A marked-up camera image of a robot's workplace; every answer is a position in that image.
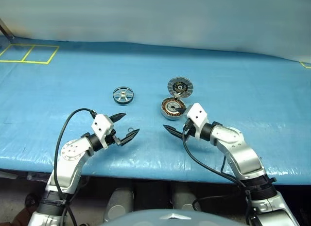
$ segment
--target white wall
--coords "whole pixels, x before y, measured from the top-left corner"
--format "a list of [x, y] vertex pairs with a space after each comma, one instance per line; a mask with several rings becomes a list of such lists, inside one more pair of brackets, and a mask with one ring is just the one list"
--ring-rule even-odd
[[257, 52], [311, 62], [311, 0], [0, 0], [16, 36]]

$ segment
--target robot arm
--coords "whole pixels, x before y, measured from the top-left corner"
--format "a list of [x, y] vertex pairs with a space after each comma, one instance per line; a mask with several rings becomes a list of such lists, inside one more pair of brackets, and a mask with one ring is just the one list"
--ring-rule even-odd
[[91, 126], [94, 134], [86, 133], [80, 139], [71, 140], [62, 147], [61, 155], [57, 162], [57, 181], [63, 198], [61, 199], [58, 193], [53, 171], [46, 185], [46, 191], [40, 205], [37, 211], [33, 213], [28, 225], [60, 225], [66, 204], [69, 204], [69, 200], [77, 190], [85, 162], [96, 151], [102, 148], [107, 149], [110, 144], [125, 145], [139, 132], [139, 129], [133, 130], [124, 139], [117, 138], [115, 136], [116, 131], [113, 129], [113, 123], [120, 120], [123, 116], [125, 116], [125, 113], [111, 117], [97, 114]]
[[[238, 129], [225, 127], [218, 122], [208, 123], [207, 113], [199, 103], [195, 103], [182, 110], [187, 121], [184, 131], [197, 140], [203, 139], [210, 143], [226, 156], [236, 179], [245, 191], [250, 192], [247, 198], [252, 208], [250, 217], [254, 226], [299, 226], [291, 213], [281, 193], [277, 192], [272, 184], [275, 178], [269, 178], [266, 170], [255, 153], [249, 147]], [[182, 133], [175, 128], [164, 126], [171, 134], [182, 138]]]

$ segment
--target blue table surface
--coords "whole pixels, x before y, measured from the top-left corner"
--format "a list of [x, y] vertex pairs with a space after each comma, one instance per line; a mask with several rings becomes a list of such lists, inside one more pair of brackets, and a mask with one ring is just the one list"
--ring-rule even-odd
[[[129, 127], [140, 128], [123, 147], [98, 151], [83, 174], [226, 183], [186, 154], [181, 140], [163, 124], [182, 128], [184, 119], [161, 115], [167, 83], [184, 76], [193, 83], [186, 105], [199, 102], [210, 121], [238, 128], [262, 158], [278, 184], [311, 184], [311, 70], [281, 58], [130, 43], [83, 43], [29, 40], [15, 43], [59, 45], [47, 65], [0, 62], [0, 168], [51, 172], [56, 140], [67, 116], [77, 108], [127, 115], [115, 123], [122, 138]], [[0, 36], [0, 52], [9, 43]], [[51, 49], [33, 50], [43, 60]], [[1, 59], [23, 57], [10, 48]], [[126, 106], [112, 98], [116, 87], [128, 86], [134, 100]], [[92, 132], [86, 112], [74, 116], [62, 144]], [[208, 142], [189, 140], [201, 161], [219, 169], [223, 155]]]

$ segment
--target dark floor area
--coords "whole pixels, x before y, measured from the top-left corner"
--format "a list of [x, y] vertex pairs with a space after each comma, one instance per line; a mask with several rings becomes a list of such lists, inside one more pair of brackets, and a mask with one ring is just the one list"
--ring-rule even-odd
[[[23, 208], [24, 197], [35, 192], [42, 194], [44, 182], [26, 180], [21, 175], [16, 180], [0, 178], [0, 222], [11, 221]], [[112, 192], [119, 187], [132, 185], [135, 192], [135, 210], [165, 209], [172, 207], [172, 186], [175, 182], [153, 180], [129, 180], [118, 178], [92, 177], [80, 190], [72, 204], [78, 223], [88, 222], [91, 226], [103, 220], [104, 210]], [[187, 183], [196, 197], [234, 194], [234, 185]], [[278, 186], [301, 226], [310, 225], [310, 186]], [[202, 211], [221, 215], [245, 223], [245, 197], [242, 193], [231, 198], [207, 199], [200, 202]]]

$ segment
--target disassembled motor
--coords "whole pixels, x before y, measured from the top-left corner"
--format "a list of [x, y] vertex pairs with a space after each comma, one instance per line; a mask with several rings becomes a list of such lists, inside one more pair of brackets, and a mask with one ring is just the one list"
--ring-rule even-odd
[[129, 87], [117, 87], [112, 93], [113, 99], [118, 104], [129, 104], [134, 98], [134, 92]]
[[169, 81], [167, 88], [173, 97], [163, 100], [161, 112], [167, 119], [176, 120], [182, 116], [176, 109], [186, 108], [184, 102], [182, 102], [180, 98], [190, 96], [193, 92], [193, 85], [189, 79], [177, 77]]

